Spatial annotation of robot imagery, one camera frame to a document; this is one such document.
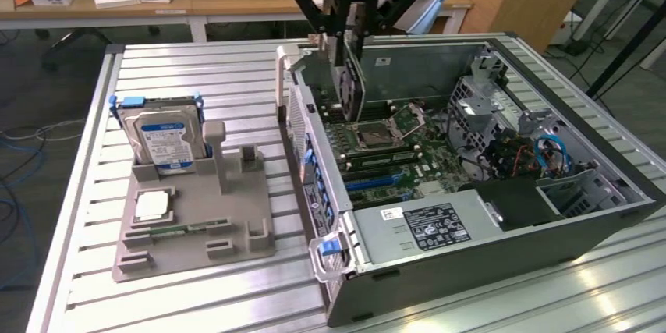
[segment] motherboard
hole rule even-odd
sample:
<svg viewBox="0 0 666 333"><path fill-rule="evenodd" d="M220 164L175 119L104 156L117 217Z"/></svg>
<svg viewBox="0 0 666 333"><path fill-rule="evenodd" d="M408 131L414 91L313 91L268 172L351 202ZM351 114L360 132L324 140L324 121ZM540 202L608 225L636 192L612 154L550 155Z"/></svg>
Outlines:
<svg viewBox="0 0 666 333"><path fill-rule="evenodd" d="M370 119L359 122L327 108L323 126L355 209L452 193L471 181L439 112L423 107L387 102L366 108Z"/></svg>

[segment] cpu socket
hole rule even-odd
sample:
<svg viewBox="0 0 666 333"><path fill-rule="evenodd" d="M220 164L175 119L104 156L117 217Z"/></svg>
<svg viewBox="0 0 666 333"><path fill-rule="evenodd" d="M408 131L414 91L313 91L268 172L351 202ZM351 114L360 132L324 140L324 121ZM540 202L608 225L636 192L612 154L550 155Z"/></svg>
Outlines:
<svg viewBox="0 0 666 333"><path fill-rule="evenodd" d="M395 138L384 121L359 122L354 127L358 145L362 149L391 148L402 142Z"/></svg>

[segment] barcode sticker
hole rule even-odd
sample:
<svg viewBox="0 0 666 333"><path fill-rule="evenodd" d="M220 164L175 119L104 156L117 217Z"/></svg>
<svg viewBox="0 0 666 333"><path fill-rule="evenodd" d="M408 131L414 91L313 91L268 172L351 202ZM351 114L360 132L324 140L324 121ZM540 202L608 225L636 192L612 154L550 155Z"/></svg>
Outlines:
<svg viewBox="0 0 666 333"><path fill-rule="evenodd" d="M396 218L403 217L403 208L402 207L387 208L386 210L380 210L379 213L384 221L394 220Z"/></svg>
<svg viewBox="0 0 666 333"><path fill-rule="evenodd" d="M184 9L157 9L155 10L155 14L157 15L184 15L187 10Z"/></svg>

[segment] aluminum extrusion table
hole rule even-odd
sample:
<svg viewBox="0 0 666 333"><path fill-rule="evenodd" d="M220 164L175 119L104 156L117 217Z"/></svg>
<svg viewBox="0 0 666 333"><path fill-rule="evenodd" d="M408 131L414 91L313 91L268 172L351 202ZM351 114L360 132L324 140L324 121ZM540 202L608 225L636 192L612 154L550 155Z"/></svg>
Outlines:
<svg viewBox="0 0 666 333"><path fill-rule="evenodd" d="M548 63L496 37L650 179L666 165ZM666 331L666 211L618 232L576 261L516 276L340 328L324 325L275 119L275 49L304 42L151 44L104 57L28 331L478 332ZM510 76L531 109L536 94ZM267 158L273 257L116 284L111 266L132 150L107 98L199 91L205 117L223 119L224 149L249 140Z"/></svg>

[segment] side panel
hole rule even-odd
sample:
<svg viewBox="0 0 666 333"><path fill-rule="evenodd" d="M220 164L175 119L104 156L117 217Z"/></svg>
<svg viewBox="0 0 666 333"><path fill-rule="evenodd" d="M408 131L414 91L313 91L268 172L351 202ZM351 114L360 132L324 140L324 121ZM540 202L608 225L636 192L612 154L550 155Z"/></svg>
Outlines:
<svg viewBox="0 0 666 333"><path fill-rule="evenodd" d="M622 213L599 216L351 278L329 307L328 326L350 324L572 260L632 219Z"/></svg>

